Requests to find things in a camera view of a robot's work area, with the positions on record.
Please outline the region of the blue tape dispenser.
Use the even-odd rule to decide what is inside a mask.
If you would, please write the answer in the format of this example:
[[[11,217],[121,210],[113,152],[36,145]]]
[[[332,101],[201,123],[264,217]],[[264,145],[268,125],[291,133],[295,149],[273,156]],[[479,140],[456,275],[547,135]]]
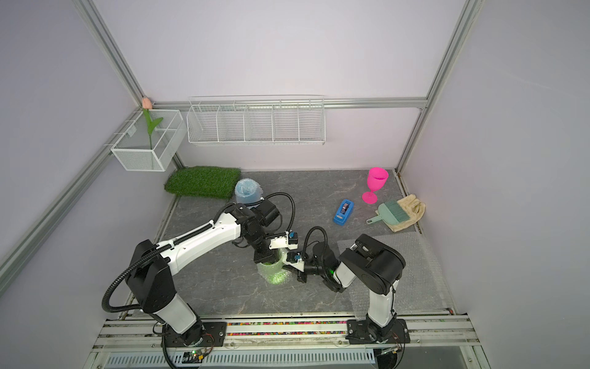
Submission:
[[[343,200],[333,217],[333,222],[340,226],[345,225],[352,214],[353,208],[354,203],[352,201],[347,199]]]

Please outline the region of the pink plastic wine glass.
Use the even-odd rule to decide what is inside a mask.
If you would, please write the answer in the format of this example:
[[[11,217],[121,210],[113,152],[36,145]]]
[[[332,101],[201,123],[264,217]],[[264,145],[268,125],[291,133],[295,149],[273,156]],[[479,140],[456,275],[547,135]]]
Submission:
[[[389,178],[389,172],[386,169],[374,167],[369,170],[367,176],[368,192],[363,193],[362,200],[367,204],[375,204],[378,200],[376,192],[382,189]]]

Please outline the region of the bubble wrap sheet stack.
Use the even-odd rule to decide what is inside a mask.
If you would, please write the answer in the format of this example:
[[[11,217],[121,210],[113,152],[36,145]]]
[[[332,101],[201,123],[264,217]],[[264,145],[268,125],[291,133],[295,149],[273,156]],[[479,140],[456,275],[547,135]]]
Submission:
[[[398,314],[429,315],[453,307],[439,261],[423,235],[410,230],[373,232],[370,236],[397,250],[407,262],[395,294],[394,306]],[[368,312],[369,292],[361,281],[355,280],[345,292],[333,295],[328,311],[361,318]]]

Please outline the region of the green plastic wine glass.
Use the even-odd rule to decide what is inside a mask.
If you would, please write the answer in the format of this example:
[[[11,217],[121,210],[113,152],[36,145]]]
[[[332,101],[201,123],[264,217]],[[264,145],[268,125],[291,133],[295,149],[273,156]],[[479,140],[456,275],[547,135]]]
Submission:
[[[260,263],[257,265],[258,274],[269,284],[283,284],[289,277],[289,271],[283,269],[283,263]]]

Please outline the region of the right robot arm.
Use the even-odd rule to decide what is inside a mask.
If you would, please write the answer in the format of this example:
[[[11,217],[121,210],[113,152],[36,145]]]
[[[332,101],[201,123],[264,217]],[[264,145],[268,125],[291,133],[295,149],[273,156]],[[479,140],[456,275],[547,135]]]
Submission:
[[[354,281],[362,282],[370,291],[367,323],[383,330],[396,320],[395,293],[407,262],[381,241],[362,234],[351,247],[335,255],[326,230],[314,226],[307,232],[303,248],[287,253],[286,263],[297,271],[300,282],[317,275],[336,293],[344,292]]]

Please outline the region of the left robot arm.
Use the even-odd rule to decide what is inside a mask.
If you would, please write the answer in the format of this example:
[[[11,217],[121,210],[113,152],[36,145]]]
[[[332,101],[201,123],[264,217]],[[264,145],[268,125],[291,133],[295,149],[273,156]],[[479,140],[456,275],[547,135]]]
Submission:
[[[107,313],[141,310],[170,328],[186,345],[204,335],[201,319],[175,288],[174,276],[201,256],[227,242],[246,241],[254,262],[276,263],[282,249],[298,246],[292,224],[283,232],[267,228],[280,212],[268,195],[250,204],[231,202],[208,223],[157,244],[145,240],[135,248],[129,266],[110,284],[101,307]]]

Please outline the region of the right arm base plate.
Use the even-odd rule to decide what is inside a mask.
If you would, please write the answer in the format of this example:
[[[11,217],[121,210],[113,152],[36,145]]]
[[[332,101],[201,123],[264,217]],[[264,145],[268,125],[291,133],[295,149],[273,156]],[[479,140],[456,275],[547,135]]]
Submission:
[[[348,320],[346,330],[350,344],[408,344],[410,334],[403,319],[394,318],[387,326],[381,327],[369,318]]]

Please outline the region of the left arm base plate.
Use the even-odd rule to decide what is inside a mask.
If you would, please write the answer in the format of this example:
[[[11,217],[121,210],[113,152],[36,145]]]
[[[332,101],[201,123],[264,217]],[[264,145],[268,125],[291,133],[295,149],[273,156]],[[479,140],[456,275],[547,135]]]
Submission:
[[[227,333],[227,323],[223,321],[201,322],[195,329],[183,334],[167,325],[163,328],[164,342],[167,347],[221,347]]]

